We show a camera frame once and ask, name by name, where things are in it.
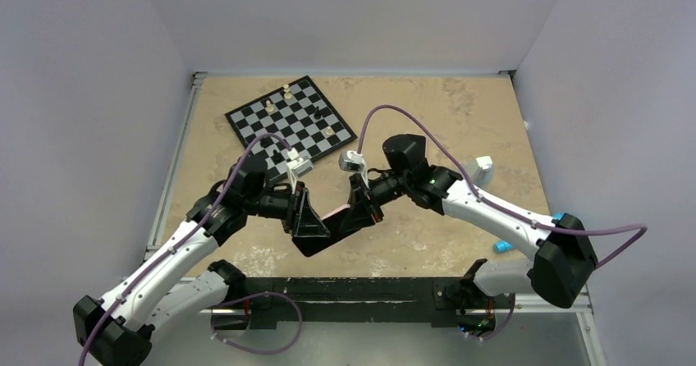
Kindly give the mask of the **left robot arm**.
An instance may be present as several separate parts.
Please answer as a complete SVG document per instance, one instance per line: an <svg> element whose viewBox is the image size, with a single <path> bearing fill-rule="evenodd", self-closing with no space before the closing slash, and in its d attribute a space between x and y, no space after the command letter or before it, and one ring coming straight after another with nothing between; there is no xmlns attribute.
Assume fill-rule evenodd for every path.
<svg viewBox="0 0 696 366"><path fill-rule="evenodd" d="M82 347L78 363L92 356L101 365L140 365L154 344L189 316L212 306L239 305L249 313L256 299L276 297L275 291L250 292L246 275L226 260L211 263L185 285L180 280L243 229L251 215L279 220L294 237L327 238L328 229L299 179L312 169L311 160L292 149L284 165L290 182L275 189L266 183L263 162L241 157L152 257L100 297L80 299L73 308Z"/></svg>

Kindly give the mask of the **phone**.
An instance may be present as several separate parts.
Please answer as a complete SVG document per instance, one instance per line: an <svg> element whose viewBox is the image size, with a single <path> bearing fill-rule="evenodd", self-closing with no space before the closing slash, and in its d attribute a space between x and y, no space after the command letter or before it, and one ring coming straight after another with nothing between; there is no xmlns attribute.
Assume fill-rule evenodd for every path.
<svg viewBox="0 0 696 366"><path fill-rule="evenodd" d="M331 217L331 216L333 216L333 215L335 215L335 214L337 214L337 213L339 213L339 212L341 212L341 211L343 211L343 210L345 210L345 209L348 209L349 207L350 207L349 204L343 204L343 205L341 205L341 206L339 206L339 207L337 207L337 208L334 208L332 211L323 214L323 215L321 216L321 219L322 219L322 220L327 219L327 218L329 218L329 217Z"/></svg>

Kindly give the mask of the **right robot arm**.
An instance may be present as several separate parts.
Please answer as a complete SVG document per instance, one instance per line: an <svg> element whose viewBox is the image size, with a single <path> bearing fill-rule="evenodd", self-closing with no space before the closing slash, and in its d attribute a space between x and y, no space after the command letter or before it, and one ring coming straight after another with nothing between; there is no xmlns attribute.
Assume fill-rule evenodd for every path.
<svg viewBox="0 0 696 366"><path fill-rule="evenodd" d="M328 236L295 238L306 256L346 239L383 220L382 206L401 196L417 206L468 222L519 250L524 258L506 263L481 259L465 274L460 293L480 306L502 293L535 293L549 304L568 309L591 274L598 257L590 240L570 235L582 231L574 215L547 216L524 210L477 186L447 167L431 165L422 135L395 135L382 144L389 169L374 180L350 177L348 205L323 219Z"/></svg>

